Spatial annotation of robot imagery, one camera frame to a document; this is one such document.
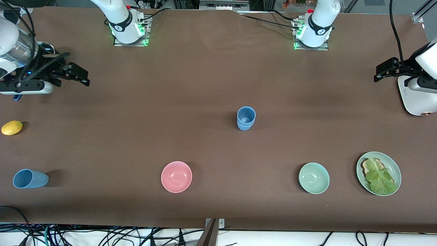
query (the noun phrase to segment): pink bowl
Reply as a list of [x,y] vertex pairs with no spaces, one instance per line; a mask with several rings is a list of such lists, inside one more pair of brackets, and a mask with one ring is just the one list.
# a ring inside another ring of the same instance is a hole
[[179,193],[186,190],[193,174],[190,167],[183,162],[171,162],[167,164],[161,173],[161,183],[171,193]]

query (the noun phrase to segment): green bowl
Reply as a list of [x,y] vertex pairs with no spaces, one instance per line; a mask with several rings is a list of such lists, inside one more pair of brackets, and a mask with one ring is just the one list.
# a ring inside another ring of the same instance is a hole
[[[397,186],[396,190],[393,193],[388,194],[388,195],[379,195],[379,194],[370,190],[369,182],[367,181],[366,176],[364,176],[363,168],[361,167],[361,163],[363,163],[363,161],[365,161],[366,159],[369,159],[369,158],[378,158],[379,160],[381,160],[381,162],[384,164],[384,166],[388,169],[388,172],[392,176],[393,181],[395,181],[395,185]],[[401,186],[401,181],[402,181],[401,171],[399,170],[399,167],[396,164],[396,162],[393,161],[393,159],[391,159],[388,155],[381,153],[381,152],[375,152],[375,151],[368,152],[360,157],[360,159],[358,160],[358,163],[357,163],[357,177],[358,177],[358,180],[360,181],[361,185],[363,185],[363,187],[366,188],[366,190],[368,190],[372,194],[375,194],[375,195],[381,196],[381,197],[393,195],[396,191],[399,190],[399,187]]]
[[299,183],[311,194],[322,194],[329,186],[328,171],[319,163],[305,164],[299,172]]

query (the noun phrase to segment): bread slice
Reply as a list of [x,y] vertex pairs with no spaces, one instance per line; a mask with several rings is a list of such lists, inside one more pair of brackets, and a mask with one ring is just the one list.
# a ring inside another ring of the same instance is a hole
[[[381,162],[380,159],[375,158],[376,159],[376,163],[381,167],[381,169],[385,168],[384,164]],[[369,161],[369,159],[366,159],[365,161],[363,161],[363,163],[361,163],[361,167],[363,169],[363,173],[364,176],[367,175],[367,173],[369,172],[369,169],[367,168],[367,162]]]

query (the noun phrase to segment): blue clip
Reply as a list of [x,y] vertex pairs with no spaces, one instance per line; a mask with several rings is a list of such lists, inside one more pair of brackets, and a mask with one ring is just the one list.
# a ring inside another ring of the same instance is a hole
[[22,96],[22,95],[14,95],[14,97],[12,98],[12,100],[14,100],[14,101],[18,101],[18,100],[21,99],[21,96]]

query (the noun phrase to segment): white floor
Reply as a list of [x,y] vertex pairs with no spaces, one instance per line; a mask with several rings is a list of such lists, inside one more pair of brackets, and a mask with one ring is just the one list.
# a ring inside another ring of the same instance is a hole
[[[183,229],[189,232],[194,229]],[[140,230],[141,236],[147,236],[150,229]],[[65,239],[73,246],[97,246],[102,238],[106,237],[105,232],[68,232]],[[158,232],[155,237],[174,237],[179,235],[179,229],[165,229]],[[195,232],[184,236],[186,242],[199,239],[201,232]],[[259,232],[259,231],[220,231],[217,239],[217,246],[319,246],[328,235],[327,232]],[[382,246],[385,238],[383,233],[365,233],[369,246]],[[2,232],[0,233],[0,246],[16,246],[25,237],[22,232]],[[139,239],[128,238],[139,245]],[[156,240],[156,245],[160,246],[168,240]],[[37,241],[38,246],[45,246]],[[29,239],[27,246],[33,245]],[[325,246],[359,246],[355,239],[355,233],[334,232]],[[435,246],[437,245],[437,235],[419,234],[390,234],[386,246]],[[121,240],[117,246],[132,246],[132,242]]]

